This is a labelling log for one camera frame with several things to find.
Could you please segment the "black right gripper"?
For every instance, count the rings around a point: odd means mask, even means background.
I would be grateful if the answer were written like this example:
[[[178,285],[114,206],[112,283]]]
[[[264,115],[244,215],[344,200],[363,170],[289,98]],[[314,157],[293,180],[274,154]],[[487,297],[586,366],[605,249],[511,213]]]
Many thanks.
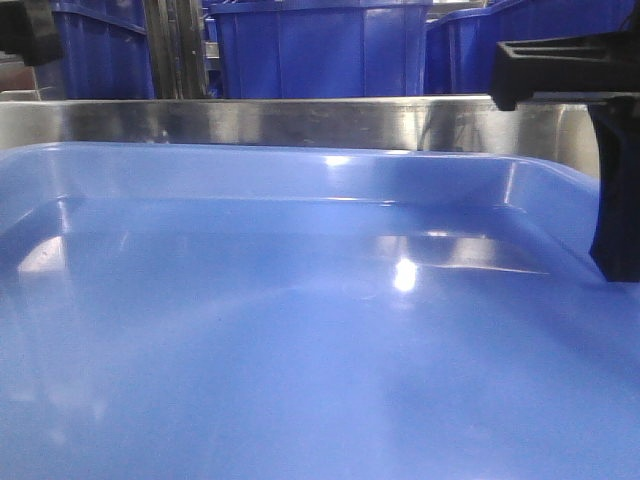
[[[496,44],[489,95],[502,111],[533,98],[581,102],[639,92],[639,34],[617,31]],[[599,151],[590,255],[610,282],[639,280],[639,101],[588,108]]]

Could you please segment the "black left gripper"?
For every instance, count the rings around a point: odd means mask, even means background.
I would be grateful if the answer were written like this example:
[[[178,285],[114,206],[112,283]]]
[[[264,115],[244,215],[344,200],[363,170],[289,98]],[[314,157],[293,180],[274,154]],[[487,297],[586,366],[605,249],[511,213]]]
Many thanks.
[[[41,66],[63,58],[49,1],[1,2],[1,51],[21,57],[27,66]]]

